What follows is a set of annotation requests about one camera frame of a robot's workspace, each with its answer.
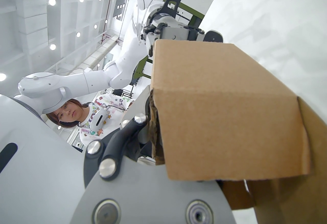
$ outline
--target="white cable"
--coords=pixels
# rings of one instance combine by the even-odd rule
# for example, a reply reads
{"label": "white cable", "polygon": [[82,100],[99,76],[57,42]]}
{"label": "white cable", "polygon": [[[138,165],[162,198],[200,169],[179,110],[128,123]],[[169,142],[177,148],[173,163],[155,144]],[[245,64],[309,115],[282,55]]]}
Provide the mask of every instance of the white cable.
{"label": "white cable", "polygon": [[[82,69],[83,72],[84,72],[84,69],[83,68],[80,68],[80,67],[76,67],[75,69]],[[60,73],[54,73],[54,74],[50,74],[48,76],[44,76],[44,77],[37,77],[38,79],[41,79],[41,78],[48,78],[50,76],[53,76],[53,75],[60,75],[60,74],[63,74],[63,73],[67,73],[67,72],[70,72],[72,70],[68,70],[68,71],[65,71],[65,72],[60,72]],[[23,77],[22,79],[29,79],[29,80],[34,80],[34,78],[27,78],[27,77]]]}
{"label": "white cable", "polygon": [[140,38],[141,38],[141,31],[142,31],[142,29],[143,29],[143,26],[142,26],[142,25],[143,25],[144,18],[145,18],[145,16],[146,16],[146,14],[147,14],[147,10],[145,11],[145,13],[144,13],[144,15],[143,15],[143,19],[142,19],[142,22],[141,22],[140,31],[139,31],[138,36],[137,36],[137,40],[138,40],[139,42],[140,42]]}

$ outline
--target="silver bolt head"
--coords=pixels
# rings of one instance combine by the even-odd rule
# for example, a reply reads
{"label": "silver bolt head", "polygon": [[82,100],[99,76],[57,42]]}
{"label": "silver bolt head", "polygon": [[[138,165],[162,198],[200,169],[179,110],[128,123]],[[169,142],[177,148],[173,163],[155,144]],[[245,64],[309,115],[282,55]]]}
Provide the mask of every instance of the silver bolt head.
{"label": "silver bolt head", "polygon": [[99,152],[101,147],[101,143],[99,141],[92,141],[88,146],[87,146],[87,153],[90,155],[94,155],[97,152]]}
{"label": "silver bolt head", "polygon": [[134,120],[138,124],[143,124],[146,121],[146,115],[143,113],[139,113],[134,117]]}
{"label": "silver bolt head", "polygon": [[126,125],[129,123],[130,121],[129,120],[124,120],[122,122],[122,128],[126,127]]}
{"label": "silver bolt head", "polygon": [[99,165],[99,174],[101,178],[108,178],[113,175],[116,171],[116,162],[111,159],[107,158],[101,161]]}

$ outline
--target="circular hole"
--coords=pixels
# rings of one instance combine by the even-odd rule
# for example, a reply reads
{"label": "circular hole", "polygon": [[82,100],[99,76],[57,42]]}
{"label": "circular hole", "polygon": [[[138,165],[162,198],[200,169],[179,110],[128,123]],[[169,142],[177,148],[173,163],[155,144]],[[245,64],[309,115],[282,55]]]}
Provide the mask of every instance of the circular hole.
{"label": "circular hole", "polygon": [[202,213],[197,212],[197,213],[195,214],[195,220],[196,220],[197,222],[199,222],[199,223],[202,223],[202,222],[203,222],[203,215],[202,215]]}
{"label": "circular hole", "polygon": [[49,5],[54,6],[56,4],[56,0],[49,0]]}

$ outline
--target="black slot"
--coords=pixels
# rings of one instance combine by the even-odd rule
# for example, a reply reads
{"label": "black slot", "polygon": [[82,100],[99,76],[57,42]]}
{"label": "black slot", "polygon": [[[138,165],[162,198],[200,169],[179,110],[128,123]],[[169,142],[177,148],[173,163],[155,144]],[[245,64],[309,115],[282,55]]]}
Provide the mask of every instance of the black slot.
{"label": "black slot", "polygon": [[2,149],[2,151],[0,152],[0,173],[7,166],[7,164],[12,159],[17,150],[18,146],[13,142],[8,143],[5,148]]}
{"label": "black slot", "polygon": [[98,122],[97,122],[97,126],[99,125],[101,119],[102,119],[102,116],[100,116],[100,118],[99,118],[99,120],[98,120]]}

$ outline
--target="metal bolt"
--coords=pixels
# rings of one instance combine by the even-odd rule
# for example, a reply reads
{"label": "metal bolt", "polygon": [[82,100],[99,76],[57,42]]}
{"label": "metal bolt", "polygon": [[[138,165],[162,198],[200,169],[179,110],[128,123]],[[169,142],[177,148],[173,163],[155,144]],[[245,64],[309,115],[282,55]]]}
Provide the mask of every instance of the metal bolt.
{"label": "metal bolt", "polygon": [[97,152],[99,152],[101,147],[101,143],[99,141],[92,141],[88,146],[87,146],[87,153],[90,155],[94,155]]}
{"label": "metal bolt", "polygon": [[101,178],[108,178],[116,171],[116,162],[111,158],[106,158],[99,165],[99,174]]}
{"label": "metal bolt", "polygon": [[146,115],[143,113],[139,113],[134,117],[134,120],[138,124],[143,124],[146,121]]}
{"label": "metal bolt", "polygon": [[129,120],[124,120],[122,122],[122,128],[126,127],[126,125],[129,123],[130,121]]}
{"label": "metal bolt", "polygon": [[105,200],[101,202],[94,214],[95,224],[118,224],[121,219],[121,210],[119,204],[114,200]]}
{"label": "metal bolt", "polygon": [[192,201],[186,209],[187,224],[213,224],[214,216],[210,206],[202,200]]}

